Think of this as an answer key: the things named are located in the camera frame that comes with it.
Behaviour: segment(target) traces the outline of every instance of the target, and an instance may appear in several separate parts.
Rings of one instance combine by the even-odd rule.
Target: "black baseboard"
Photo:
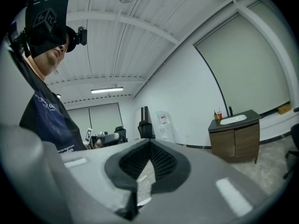
[[[279,135],[279,136],[276,136],[274,138],[260,141],[260,145],[268,144],[268,143],[271,143],[271,142],[274,142],[274,141],[277,141],[277,140],[281,140],[281,139],[283,139],[285,137],[288,137],[290,135],[291,135],[291,132],[286,132],[286,133],[284,133],[282,135]],[[185,144],[179,144],[179,145],[186,146],[186,147],[191,147],[191,148],[211,149],[211,146],[198,146],[198,145],[189,145],[189,144],[186,144],[186,145]]]

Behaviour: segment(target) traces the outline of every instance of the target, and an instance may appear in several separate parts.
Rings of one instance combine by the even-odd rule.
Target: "person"
[[[89,149],[81,139],[78,126],[67,113],[55,93],[47,87],[45,78],[63,61],[65,53],[71,52],[76,33],[66,28],[66,44],[48,50],[39,56],[26,58],[18,68],[34,90],[20,121],[20,126],[35,132],[42,141],[55,144],[59,153]]]

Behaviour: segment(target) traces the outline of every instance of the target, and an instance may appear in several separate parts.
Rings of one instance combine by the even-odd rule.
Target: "black chair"
[[[298,112],[298,111],[299,111],[299,107],[294,109],[294,112]],[[299,149],[299,124],[296,124],[291,128],[291,136],[293,138],[296,148]],[[285,154],[285,158],[288,158],[289,154],[299,157],[299,151],[288,151]],[[294,166],[291,167],[291,169],[284,175],[284,179],[286,179],[289,173],[292,172],[298,165],[299,165],[299,161],[296,160]]]
[[[116,127],[114,133],[119,133],[121,135],[123,143],[126,143],[128,141],[128,139],[126,137],[127,131],[122,126]]]
[[[147,121],[139,122],[138,131],[140,133],[140,138],[142,139],[154,139],[152,125]]]

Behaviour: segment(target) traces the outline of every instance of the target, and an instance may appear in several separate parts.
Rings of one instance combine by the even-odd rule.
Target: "floor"
[[[256,164],[254,164],[254,161],[249,161],[234,163],[232,166],[255,181],[266,194],[271,195],[283,185],[285,180],[282,177],[289,169],[288,166],[291,166],[295,161],[295,157],[292,155],[289,156],[288,161],[286,160],[285,154],[289,150],[297,150],[291,136],[272,143],[260,145]],[[211,150],[209,149],[204,149],[203,151],[211,153]],[[153,174],[154,169],[149,161],[143,172],[140,174],[139,179],[145,175],[150,177]],[[141,189],[144,186],[140,190],[140,193],[142,194],[137,195],[138,202],[150,198],[150,192],[146,191],[150,190],[150,187],[154,182],[155,176],[138,184],[138,189]]]

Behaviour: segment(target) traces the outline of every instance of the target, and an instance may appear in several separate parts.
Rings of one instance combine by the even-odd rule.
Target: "black cloth with logo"
[[[16,64],[35,91],[20,126],[35,132],[42,141],[54,143],[59,153],[86,150],[78,126],[56,94],[33,72],[25,59]]]

